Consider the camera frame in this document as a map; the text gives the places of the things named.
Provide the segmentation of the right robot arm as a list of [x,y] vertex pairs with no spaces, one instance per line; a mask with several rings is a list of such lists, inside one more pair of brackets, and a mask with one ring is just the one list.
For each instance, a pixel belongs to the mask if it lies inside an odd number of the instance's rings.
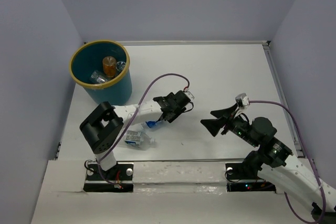
[[211,111],[211,115],[213,119],[202,119],[201,124],[212,136],[231,132],[255,148],[241,163],[226,166],[228,182],[263,179],[282,190],[286,199],[292,197],[306,207],[313,223],[335,223],[335,188],[275,137],[277,129],[269,119],[248,121],[238,104]]

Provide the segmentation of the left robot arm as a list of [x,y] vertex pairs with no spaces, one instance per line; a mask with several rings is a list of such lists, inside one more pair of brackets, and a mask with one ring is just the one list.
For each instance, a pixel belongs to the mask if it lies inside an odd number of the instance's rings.
[[100,103],[79,126],[99,164],[99,175],[104,179],[115,176],[117,161],[113,149],[130,126],[145,122],[171,123],[187,111],[187,105],[193,105],[193,100],[191,92],[180,90],[140,105]]

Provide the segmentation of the small Pepsi labelled bottle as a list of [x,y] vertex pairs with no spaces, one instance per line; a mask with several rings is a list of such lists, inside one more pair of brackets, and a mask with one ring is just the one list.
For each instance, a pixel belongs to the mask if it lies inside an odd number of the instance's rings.
[[102,73],[98,70],[93,71],[91,76],[90,76],[90,81],[93,84],[103,84],[103,83],[106,83],[110,80],[111,79],[109,77],[107,77],[104,73]]

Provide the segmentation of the clear wide-mouth plastic jar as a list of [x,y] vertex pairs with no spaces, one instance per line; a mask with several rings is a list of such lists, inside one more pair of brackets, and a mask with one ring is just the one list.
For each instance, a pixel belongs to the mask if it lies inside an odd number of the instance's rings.
[[121,73],[124,68],[126,66],[126,62],[125,61],[118,61],[117,64],[116,64],[116,70],[118,73]]

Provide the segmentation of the orange juice bottle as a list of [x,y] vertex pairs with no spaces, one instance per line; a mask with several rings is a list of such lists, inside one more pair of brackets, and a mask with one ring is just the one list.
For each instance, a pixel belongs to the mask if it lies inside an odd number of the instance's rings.
[[117,72],[116,59],[112,56],[104,57],[102,60],[102,65],[103,65],[103,72],[105,73],[105,75],[109,78],[114,78]]

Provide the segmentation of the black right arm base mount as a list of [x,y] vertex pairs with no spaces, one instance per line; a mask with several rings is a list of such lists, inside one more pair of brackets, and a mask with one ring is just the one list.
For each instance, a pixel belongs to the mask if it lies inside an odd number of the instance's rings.
[[272,183],[258,176],[263,164],[256,151],[252,151],[240,163],[226,163],[224,176],[227,180],[227,191],[233,192],[276,192]]

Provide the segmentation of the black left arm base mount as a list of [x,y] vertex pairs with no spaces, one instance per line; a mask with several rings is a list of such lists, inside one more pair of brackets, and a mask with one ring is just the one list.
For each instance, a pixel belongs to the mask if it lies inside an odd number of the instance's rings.
[[86,176],[83,190],[87,193],[131,193],[134,189],[134,164],[119,162],[108,171],[92,160],[84,163]]

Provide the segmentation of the clear bottle white cap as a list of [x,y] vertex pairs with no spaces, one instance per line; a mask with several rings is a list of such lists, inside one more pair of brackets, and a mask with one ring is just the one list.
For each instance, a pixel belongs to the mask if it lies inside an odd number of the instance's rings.
[[149,137],[144,131],[128,130],[124,136],[124,143],[140,150],[156,147],[155,139]]

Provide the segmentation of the clear bottle blue label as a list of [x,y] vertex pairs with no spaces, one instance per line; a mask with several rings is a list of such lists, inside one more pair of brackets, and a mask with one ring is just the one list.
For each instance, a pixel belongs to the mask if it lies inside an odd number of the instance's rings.
[[155,131],[163,126],[163,121],[146,121],[141,125],[145,130]]

